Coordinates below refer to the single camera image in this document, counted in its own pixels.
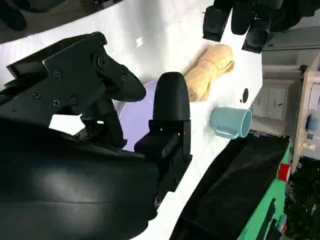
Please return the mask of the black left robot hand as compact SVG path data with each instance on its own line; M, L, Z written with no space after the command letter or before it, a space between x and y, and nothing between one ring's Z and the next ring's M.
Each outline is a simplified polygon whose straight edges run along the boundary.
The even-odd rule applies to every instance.
M220 42L228 18L235 35L246 35L242 49L260 54L273 33L284 32L320 9L318 0L215 0L204 13L203 38Z

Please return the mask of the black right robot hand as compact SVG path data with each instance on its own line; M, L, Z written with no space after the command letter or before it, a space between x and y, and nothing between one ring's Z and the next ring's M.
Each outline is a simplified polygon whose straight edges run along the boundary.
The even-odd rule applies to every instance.
M113 102L146 96L101 32L62 39L7 68L0 93L0 237L128 240L141 234L191 160L184 76L156 84L149 131L124 150Z

